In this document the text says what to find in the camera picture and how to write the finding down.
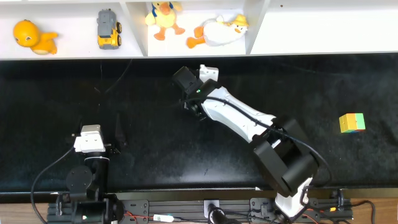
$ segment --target toy truck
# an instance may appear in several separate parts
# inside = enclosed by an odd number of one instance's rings
[[[116,14],[110,9],[98,13],[98,45],[100,49],[118,49],[122,45],[122,25],[116,20]]]

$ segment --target colorful cube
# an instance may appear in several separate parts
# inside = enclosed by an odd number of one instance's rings
[[[340,131],[341,133],[353,133],[365,130],[365,120],[362,113],[349,113],[341,116]]]

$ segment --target black tabletop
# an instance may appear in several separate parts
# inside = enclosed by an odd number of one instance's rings
[[[245,140],[178,104],[171,76],[201,63],[218,67],[219,83],[247,105],[295,118],[332,167],[332,186],[397,187],[397,60],[396,54],[137,59],[116,84],[129,60],[0,62],[0,192],[29,191],[34,177],[70,148],[79,117],[100,124],[110,139],[118,113],[129,147],[111,157],[109,190],[269,189]],[[338,118],[345,113],[363,113],[366,130],[341,134]],[[68,171],[82,163],[69,155],[37,190],[65,190]],[[321,169],[316,180],[325,179]]]

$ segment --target duck beak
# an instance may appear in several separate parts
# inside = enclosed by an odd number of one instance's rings
[[[162,3],[162,4],[160,5],[159,10],[160,10],[163,14],[169,15],[169,14],[170,14],[171,8],[170,8],[169,4],[167,4],[167,2],[165,2],[165,3]]]

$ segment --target plush toy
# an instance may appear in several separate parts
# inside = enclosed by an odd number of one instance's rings
[[[20,21],[14,27],[15,41],[23,47],[30,47],[38,55],[56,54],[57,47],[53,40],[56,37],[57,33],[43,33],[28,20]]]
[[[148,26],[156,24],[160,27],[160,32],[154,35],[156,39],[164,40],[166,29],[170,27],[175,30],[176,35],[185,32],[185,29],[175,23],[177,15],[173,9],[181,11],[182,6],[178,2],[152,2],[152,11],[145,18],[145,23]]]
[[[230,44],[241,37],[248,31],[249,24],[246,17],[239,14],[236,19],[229,23],[224,22],[222,16],[217,19],[209,19],[202,26],[195,28],[195,37],[187,39],[187,45],[190,49],[198,44],[206,43],[209,46],[216,47]]]

